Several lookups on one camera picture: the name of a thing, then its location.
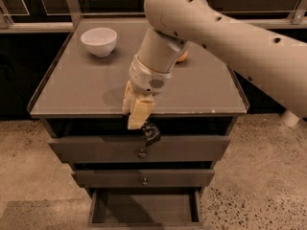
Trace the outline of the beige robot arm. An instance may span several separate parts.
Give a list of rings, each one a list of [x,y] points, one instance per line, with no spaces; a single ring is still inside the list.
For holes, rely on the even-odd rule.
[[[128,128],[154,110],[179,57],[196,43],[298,118],[307,115],[307,44],[211,9],[205,0],[144,0],[151,27],[130,65],[123,100]]]

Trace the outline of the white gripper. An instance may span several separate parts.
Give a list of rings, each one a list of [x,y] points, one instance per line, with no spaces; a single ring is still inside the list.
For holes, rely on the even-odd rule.
[[[172,76],[173,61],[162,57],[133,57],[123,99],[123,114],[130,113],[128,129],[140,129],[154,110],[152,98],[135,99],[135,92],[157,95],[163,92]]]

